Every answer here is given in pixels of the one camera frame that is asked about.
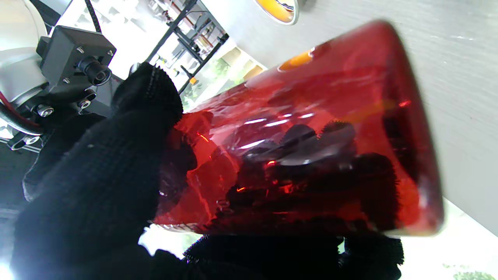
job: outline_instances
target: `bolt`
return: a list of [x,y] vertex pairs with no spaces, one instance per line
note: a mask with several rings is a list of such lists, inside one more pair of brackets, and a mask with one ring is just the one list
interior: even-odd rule
[[92,102],[88,99],[83,99],[82,101],[78,102],[78,107],[81,109],[85,109],[86,107],[90,106]]
[[36,112],[40,117],[45,118],[54,112],[54,108],[48,105],[38,105],[38,107],[36,107]]
[[34,144],[39,139],[40,136],[26,135],[26,137],[24,137],[24,143],[26,143],[26,145],[31,145]]

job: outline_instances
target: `red translucent cup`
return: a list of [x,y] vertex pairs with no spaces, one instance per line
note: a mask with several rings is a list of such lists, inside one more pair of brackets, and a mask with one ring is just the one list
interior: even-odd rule
[[178,160],[161,173],[154,221],[167,229],[429,235],[442,225],[429,126],[385,21],[209,99],[175,128]]

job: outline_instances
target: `white robot body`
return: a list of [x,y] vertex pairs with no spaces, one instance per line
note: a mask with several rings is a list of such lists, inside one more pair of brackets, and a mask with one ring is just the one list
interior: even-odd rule
[[[36,95],[47,82],[36,53],[45,23],[28,0],[0,1],[0,92],[17,107]],[[0,137],[11,139],[13,130],[0,119]]]

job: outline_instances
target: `white wall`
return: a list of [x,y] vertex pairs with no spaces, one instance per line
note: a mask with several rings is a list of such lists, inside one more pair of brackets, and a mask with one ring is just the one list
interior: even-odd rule
[[294,26],[278,25],[252,0],[203,3],[268,67],[371,19],[395,23],[423,93],[446,197],[498,234],[498,1],[307,0]]

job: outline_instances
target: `red wire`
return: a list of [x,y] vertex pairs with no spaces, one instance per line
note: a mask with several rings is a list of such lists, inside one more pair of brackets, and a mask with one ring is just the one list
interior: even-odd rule
[[3,93],[0,91],[0,100],[2,101],[3,105],[5,107],[7,107],[7,109],[9,111],[11,111],[14,115],[16,115],[18,118],[22,119],[23,121],[27,122],[28,124],[32,125],[32,126],[36,126],[36,127],[39,127],[40,125],[37,124],[37,123],[34,123],[26,118],[24,118],[23,116],[21,116],[15,109],[14,107],[12,106],[12,104],[7,100],[7,98],[3,95]]

